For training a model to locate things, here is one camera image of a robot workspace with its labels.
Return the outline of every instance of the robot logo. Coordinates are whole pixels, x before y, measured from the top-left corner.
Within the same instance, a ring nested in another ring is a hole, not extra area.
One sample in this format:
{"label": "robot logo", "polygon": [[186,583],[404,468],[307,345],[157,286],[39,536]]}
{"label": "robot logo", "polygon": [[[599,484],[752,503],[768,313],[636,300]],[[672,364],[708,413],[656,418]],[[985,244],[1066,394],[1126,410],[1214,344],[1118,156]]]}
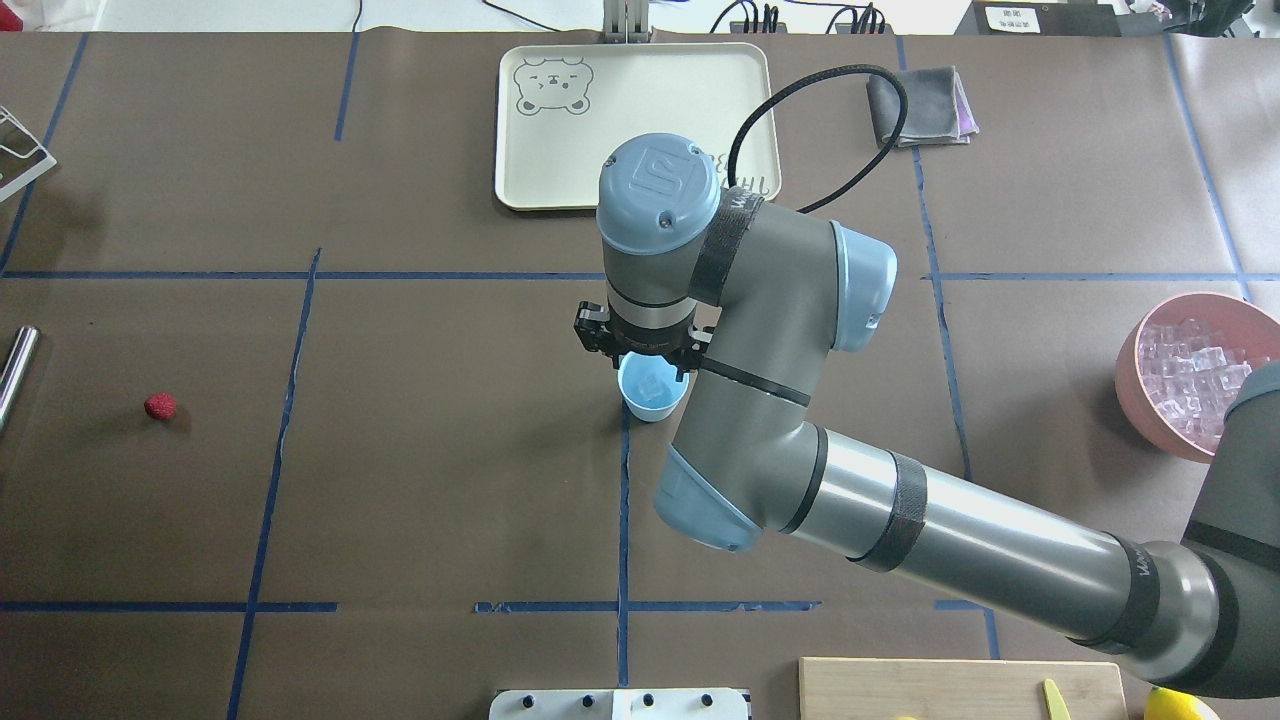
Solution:
{"label": "robot logo", "polygon": [[685,182],[694,169],[692,158],[646,147],[630,184],[635,190],[648,191],[659,197],[676,197],[685,188]]}

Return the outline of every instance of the table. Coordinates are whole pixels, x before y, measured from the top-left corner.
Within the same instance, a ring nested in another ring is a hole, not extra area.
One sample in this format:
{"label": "table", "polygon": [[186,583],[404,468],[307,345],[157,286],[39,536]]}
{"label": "table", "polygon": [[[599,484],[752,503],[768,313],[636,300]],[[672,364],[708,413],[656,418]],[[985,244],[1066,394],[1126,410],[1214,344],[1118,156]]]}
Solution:
{"label": "table", "polygon": [[[598,35],[0,37],[0,101],[60,161],[0,205],[0,332],[45,331],[0,439],[0,714],[483,717],[503,688],[708,684],[786,719],[803,655],[1101,657],[791,538],[731,556],[662,524],[678,415],[630,420],[570,329],[604,296],[591,214],[493,195],[498,59],[566,41]],[[954,64],[982,126],[823,209],[900,277],[810,419],[1180,537],[1204,466],[1128,425],[1112,364],[1169,295],[1280,313],[1280,45],[753,42],[774,88]],[[780,204],[870,156],[864,97],[777,111]]]}

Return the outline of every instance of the blue tape line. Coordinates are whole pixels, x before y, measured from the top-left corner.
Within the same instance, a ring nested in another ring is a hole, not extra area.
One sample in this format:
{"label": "blue tape line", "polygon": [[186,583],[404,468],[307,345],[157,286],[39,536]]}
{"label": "blue tape line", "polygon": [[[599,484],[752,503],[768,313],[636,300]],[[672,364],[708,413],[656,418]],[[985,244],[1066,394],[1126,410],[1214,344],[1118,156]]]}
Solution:
{"label": "blue tape line", "polygon": [[[10,601],[0,612],[244,612],[243,602]],[[337,612],[337,602],[264,602],[259,612]]]}
{"label": "blue tape line", "polygon": [[[18,270],[5,274],[15,281],[305,281],[297,270]],[[604,273],[504,273],[452,270],[330,270],[316,273],[321,281],[603,281]]]}
{"label": "blue tape line", "polygon": [[244,612],[243,602],[0,602],[0,612]]}
{"label": "blue tape line", "polygon": [[636,601],[632,612],[809,612],[818,600]]}
{"label": "blue tape line", "polygon": [[14,281],[305,281],[301,272],[186,270],[19,270]]}
{"label": "blue tape line", "polygon": [[940,273],[943,281],[1234,282],[1230,273]]}
{"label": "blue tape line", "polygon": [[1240,283],[1240,295],[1245,301],[1253,302],[1253,296],[1249,293],[1249,283],[1244,281],[1244,266],[1240,264],[1240,254],[1235,247],[1235,238],[1231,236],[1231,228],[1228,227],[1226,215],[1222,213],[1217,184],[1213,182],[1213,176],[1208,172],[1208,163],[1204,160],[1204,149],[1199,142],[1199,132],[1196,131],[1196,123],[1192,122],[1192,111],[1187,105],[1187,92],[1183,90],[1183,76],[1178,69],[1178,59],[1174,56],[1174,42],[1167,33],[1165,33],[1165,59],[1169,61],[1169,72],[1174,77],[1174,95],[1178,96],[1178,109],[1183,113],[1183,123],[1187,126],[1187,135],[1190,136],[1192,150],[1196,151],[1196,163],[1199,165],[1201,176],[1204,178],[1204,187],[1208,190],[1210,202],[1213,205],[1213,217],[1217,218],[1217,227],[1226,241],[1226,252],[1231,256],[1231,268],[1235,269],[1235,278]]}
{"label": "blue tape line", "polygon": [[471,611],[476,615],[509,615],[518,612],[617,612],[618,603],[613,601],[477,602]]}
{"label": "blue tape line", "polygon": [[987,625],[987,655],[992,660],[1001,660],[1000,635],[996,633],[996,614],[989,607],[978,605],[968,600],[940,600],[933,603],[934,610],[979,610]]}
{"label": "blue tape line", "polygon": [[266,565],[266,547],[271,537],[271,515],[275,512],[275,497],[280,487],[280,469],[284,465],[284,439],[289,433],[289,420],[293,416],[293,397],[298,386],[298,360],[302,356],[302,341],[307,336],[307,320],[311,318],[311,296],[316,288],[316,268],[320,265],[320,250],[311,258],[307,272],[307,290],[302,296],[302,313],[298,318],[298,334],[293,342],[293,360],[289,365],[289,382],[284,391],[284,410],[280,413],[280,433],[275,439],[275,460],[271,462],[271,482],[266,488],[266,506],[262,510],[262,529],[257,537],[257,553],[253,557],[253,577],[248,585],[248,607],[244,611],[244,624],[241,628],[241,646],[236,656],[236,675],[232,679],[232,694],[227,702],[227,720],[236,720],[239,714],[239,697],[244,687],[244,666],[248,664],[250,641],[253,637],[253,618],[257,610],[259,592],[262,587],[262,568]]}
{"label": "blue tape line", "polygon": [[[897,41],[897,69],[906,70],[906,41],[901,35]],[[973,465],[969,461],[969,436],[964,429],[964,409],[960,405],[960,382],[956,379],[955,354],[951,351],[951,329],[947,327],[946,299],[942,295],[942,269],[938,266],[938,249],[933,243],[933,220],[924,200],[924,164],[920,161],[920,149],[911,147],[911,160],[915,165],[915,192],[920,202],[920,222],[924,225],[924,238],[929,251],[929,281],[933,283],[933,302],[938,314],[938,332],[942,334],[942,360],[947,368],[947,391],[951,393],[951,418],[960,438],[960,456],[964,460],[964,478],[973,480]]]}
{"label": "blue tape line", "polygon": [[337,612],[337,602],[259,602],[255,612]]}
{"label": "blue tape line", "polygon": [[[631,612],[809,612],[822,606],[819,600],[628,600]],[[471,609],[476,615],[515,615],[536,612],[617,612],[613,601],[530,601],[530,602],[477,602]]]}
{"label": "blue tape line", "polygon": [[604,273],[332,270],[317,277],[323,281],[603,281]]}
{"label": "blue tape line", "polygon": [[32,181],[27,186],[27,190],[22,191],[22,200],[18,201],[18,211],[14,213],[13,224],[9,225],[9,240],[4,243],[4,252],[0,252],[0,277],[12,277],[5,273],[5,268],[9,265],[9,256],[13,255],[13,247],[18,243],[18,231],[22,228],[22,219],[27,217],[27,204],[31,202],[31,195],[36,192],[36,182]]}
{"label": "blue tape line", "polygon": [[342,102],[338,105],[338,124],[333,128],[334,142],[342,142],[342,129],[347,124],[347,102],[351,100],[351,81],[356,76],[356,53],[360,50],[360,33],[351,33],[351,50],[347,51],[347,78],[342,83]]}
{"label": "blue tape line", "polygon": [[[63,108],[67,106],[67,97],[72,92],[72,83],[76,82],[76,73],[79,72],[81,59],[84,58],[84,47],[88,45],[88,33],[82,32],[81,40],[76,45],[76,54],[72,56],[72,67],[67,69],[67,78],[63,81],[63,91],[58,95],[58,104],[54,105],[54,114],[49,118],[49,127],[45,128],[44,146],[47,150],[54,141],[54,131],[58,129],[58,120],[63,117]],[[5,274],[5,268],[9,266],[9,256],[13,255],[13,247],[18,242],[18,231],[22,228],[22,219],[27,215],[27,204],[31,202],[31,196],[36,192],[36,182],[32,181],[27,186],[27,190],[22,193],[22,201],[18,204],[18,213],[13,218],[13,224],[9,225],[9,237],[4,245],[4,252],[0,252],[0,277]]]}
{"label": "blue tape line", "polygon": [[906,70],[906,41],[901,35],[895,35],[893,40],[897,41],[897,69]]}
{"label": "blue tape line", "polygon": [[625,402],[622,406],[622,488],[618,501],[618,687],[625,688],[631,684],[631,670],[627,657],[627,639],[630,635],[630,591],[627,588],[631,574],[631,409]]}

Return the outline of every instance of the wooden cutting board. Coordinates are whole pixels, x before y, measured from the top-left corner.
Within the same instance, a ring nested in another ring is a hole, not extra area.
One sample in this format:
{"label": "wooden cutting board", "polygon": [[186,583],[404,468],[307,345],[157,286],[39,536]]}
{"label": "wooden cutting board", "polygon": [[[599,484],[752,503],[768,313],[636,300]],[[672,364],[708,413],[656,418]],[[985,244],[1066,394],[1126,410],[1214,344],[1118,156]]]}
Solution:
{"label": "wooden cutting board", "polygon": [[1048,720],[1052,678],[1071,720],[1128,720],[1111,662],[800,659],[801,720]]}

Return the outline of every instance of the white pegboard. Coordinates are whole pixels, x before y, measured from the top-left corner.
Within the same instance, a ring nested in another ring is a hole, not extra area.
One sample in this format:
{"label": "white pegboard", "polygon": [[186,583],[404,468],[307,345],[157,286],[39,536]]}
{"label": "white pegboard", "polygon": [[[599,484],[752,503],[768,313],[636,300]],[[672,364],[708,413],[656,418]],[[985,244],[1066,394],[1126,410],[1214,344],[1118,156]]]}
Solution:
{"label": "white pegboard", "polygon": [[750,720],[731,688],[503,691],[489,720]]}

